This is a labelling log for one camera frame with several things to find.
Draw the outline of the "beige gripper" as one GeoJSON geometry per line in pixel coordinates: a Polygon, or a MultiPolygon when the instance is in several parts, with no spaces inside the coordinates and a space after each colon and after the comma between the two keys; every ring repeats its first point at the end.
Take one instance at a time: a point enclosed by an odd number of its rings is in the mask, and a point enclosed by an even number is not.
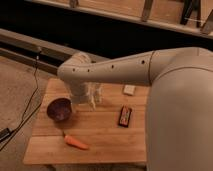
{"type": "Polygon", "coordinates": [[[101,102],[101,84],[94,85],[94,97],[91,97],[91,88],[87,83],[73,83],[69,86],[71,92],[71,100],[75,104],[88,103],[95,110],[96,103],[101,102]]]}

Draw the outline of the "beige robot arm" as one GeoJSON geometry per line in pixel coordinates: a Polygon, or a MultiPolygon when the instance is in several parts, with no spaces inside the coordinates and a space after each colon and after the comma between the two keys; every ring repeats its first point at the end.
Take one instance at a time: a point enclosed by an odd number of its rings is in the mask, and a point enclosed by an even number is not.
{"type": "Polygon", "coordinates": [[[148,86],[147,170],[213,171],[213,51],[163,49],[97,63],[80,52],[57,76],[77,104],[93,95],[92,82],[148,86]]]}

